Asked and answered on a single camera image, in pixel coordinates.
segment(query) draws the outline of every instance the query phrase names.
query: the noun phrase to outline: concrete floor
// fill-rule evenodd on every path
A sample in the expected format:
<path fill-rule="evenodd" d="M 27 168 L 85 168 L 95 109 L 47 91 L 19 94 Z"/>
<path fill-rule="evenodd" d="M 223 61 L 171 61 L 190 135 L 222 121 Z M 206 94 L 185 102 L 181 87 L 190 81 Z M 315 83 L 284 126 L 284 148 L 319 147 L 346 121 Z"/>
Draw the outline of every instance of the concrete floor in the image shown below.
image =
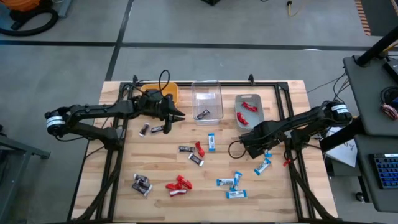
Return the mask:
<path fill-rule="evenodd" d="M 46 33 L 0 40 L 115 42 L 129 0 L 74 0 L 66 19 Z M 222 0 L 210 7 L 199 0 L 135 0 L 123 42 L 262 45 L 370 46 L 378 37 L 363 33 L 354 0 L 309 1 L 288 18 L 285 1 Z M 301 0 L 294 1 L 295 6 Z M 41 15 L 26 27 L 48 19 Z M 0 27 L 9 27 L 0 7 Z M 244 50 L 122 47 L 112 80 L 156 80 L 169 69 L 173 80 L 209 78 L 305 80 L 308 90 L 344 73 L 347 50 Z M 45 130 L 44 113 L 75 103 L 95 104 L 108 71 L 113 47 L 0 45 L 0 124 L 24 143 L 51 151 L 47 161 L 33 158 L 10 217 L 15 223 L 65 221 L 80 171 L 86 141 L 58 142 Z M 311 106 L 333 98 L 333 85 L 309 94 Z M 341 98 L 358 115 L 348 88 Z M 334 177 L 332 190 L 340 218 L 393 223 L 397 214 L 375 211 L 351 197 L 358 181 Z"/>

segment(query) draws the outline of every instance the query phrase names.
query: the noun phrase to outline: clear plastic container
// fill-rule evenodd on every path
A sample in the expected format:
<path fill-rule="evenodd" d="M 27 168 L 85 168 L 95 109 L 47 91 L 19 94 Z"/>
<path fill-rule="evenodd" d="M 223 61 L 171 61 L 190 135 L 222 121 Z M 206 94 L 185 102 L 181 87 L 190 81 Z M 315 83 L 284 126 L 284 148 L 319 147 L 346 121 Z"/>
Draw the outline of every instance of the clear plastic container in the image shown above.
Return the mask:
<path fill-rule="evenodd" d="M 216 80 L 195 81 L 192 83 L 192 115 L 197 125 L 215 125 L 223 119 L 223 99 L 221 84 Z M 206 109 L 210 114 L 198 119 L 198 114 Z"/>

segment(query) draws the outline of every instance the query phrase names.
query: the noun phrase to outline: wooden tabletop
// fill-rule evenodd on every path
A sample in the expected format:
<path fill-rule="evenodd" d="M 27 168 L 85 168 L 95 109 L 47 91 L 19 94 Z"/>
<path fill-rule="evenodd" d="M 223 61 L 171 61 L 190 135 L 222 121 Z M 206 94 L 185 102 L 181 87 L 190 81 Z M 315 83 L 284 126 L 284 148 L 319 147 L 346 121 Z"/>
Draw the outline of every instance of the wooden tabletop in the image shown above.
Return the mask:
<path fill-rule="evenodd" d="M 310 109 L 303 81 L 287 81 L 294 113 Z M 120 82 L 105 82 L 99 103 L 111 104 L 118 97 Z M 232 159 L 228 145 L 238 139 L 234 100 L 237 94 L 258 94 L 261 96 L 266 120 L 279 120 L 273 87 L 223 87 L 224 118 L 217 126 L 197 126 L 192 118 L 192 96 L 190 88 L 180 88 L 177 108 L 183 111 L 185 121 L 172 125 L 169 134 L 147 134 L 144 138 L 139 131 L 148 122 L 152 127 L 162 125 L 158 119 L 140 116 L 130 120 L 126 133 L 123 164 L 121 169 L 114 222 L 288 222 L 297 221 L 294 207 L 289 170 L 284 162 L 284 145 L 272 149 L 272 164 L 262 175 L 254 169 L 263 157 L 251 159 L 246 155 Z M 101 127 L 104 119 L 97 119 L 95 126 Z M 216 152 L 208 152 L 208 134 L 214 133 Z M 194 146 L 200 141 L 206 151 L 203 167 L 188 159 L 187 153 L 177 152 L 178 146 Z M 88 152 L 101 147 L 93 141 Z M 243 152 L 243 146 L 235 144 L 235 153 Z M 319 149 L 303 150 L 310 188 L 321 204 L 335 217 L 335 203 L 328 176 Z M 93 201 L 101 185 L 106 150 L 100 150 L 85 161 L 76 197 L 72 218 L 81 215 Z M 235 171 L 243 174 L 239 188 L 247 191 L 247 198 L 226 199 L 228 187 L 217 187 L 216 179 L 232 178 Z M 131 188 L 133 175 L 147 176 L 153 189 L 147 198 Z M 175 182 L 178 175 L 191 181 L 193 189 L 185 195 L 170 198 L 165 188 Z M 301 194 L 303 209 L 304 196 Z M 106 198 L 103 215 L 108 211 L 109 197 Z"/>

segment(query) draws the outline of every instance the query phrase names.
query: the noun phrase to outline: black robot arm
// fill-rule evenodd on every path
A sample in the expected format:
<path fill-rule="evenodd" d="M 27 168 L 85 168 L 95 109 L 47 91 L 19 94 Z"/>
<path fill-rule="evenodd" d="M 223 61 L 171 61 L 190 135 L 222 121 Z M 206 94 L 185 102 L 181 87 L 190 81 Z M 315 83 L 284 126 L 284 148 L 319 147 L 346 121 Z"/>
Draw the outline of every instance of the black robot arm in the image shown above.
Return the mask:
<path fill-rule="evenodd" d="M 165 134 L 171 130 L 173 122 L 182 121 L 185 114 L 174 106 L 172 95 L 163 97 L 157 90 L 147 90 L 141 96 L 117 101 L 113 105 L 73 105 L 61 107 L 45 114 L 47 132 L 62 137 L 66 134 L 78 134 L 86 138 L 99 139 L 105 149 L 118 150 L 121 147 L 120 134 L 113 127 L 97 128 L 81 123 L 92 118 L 134 119 L 146 115 L 165 120 Z"/>
<path fill-rule="evenodd" d="M 253 128 L 250 133 L 239 137 L 240 143 L 252 158 L 264 153 L 265 149 L 272 149 L 283 142 L 291 131 L 292 142 L 297 147 L 304 147 L 310 136 L 328 127 L 345 126 L 352 116 L 346 106 L 339 101 L 325 101 L 321 106 L 281 121 L 263 121 Z"/>

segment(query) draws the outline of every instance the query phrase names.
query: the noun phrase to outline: orange container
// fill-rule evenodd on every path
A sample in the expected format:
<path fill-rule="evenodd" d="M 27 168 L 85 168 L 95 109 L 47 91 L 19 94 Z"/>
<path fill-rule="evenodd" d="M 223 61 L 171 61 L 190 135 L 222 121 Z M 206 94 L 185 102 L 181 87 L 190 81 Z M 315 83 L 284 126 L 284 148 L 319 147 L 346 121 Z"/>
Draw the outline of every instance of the orange container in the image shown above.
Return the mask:
<path fill-rule="evenodd" d="M 7 8 L 26 12 L 36 8 L 40 4 L 40 0 L 0 0 Z"/>
<path fill-rule="evenodd" d="M 163 88 L 166 83 L 161 83 L 160 87 Z M 159 90 L 159 84 L 145 84 L 141 87 L 141 91 L 146 90 Z M 169 83 L 164 90 L 162 90 L 162 94 L 165 96 L 167 94 L 171 94 L 173 96 L 174 105 L 176 106 L 178 103 L 178 85 L 175 83 Z"/>

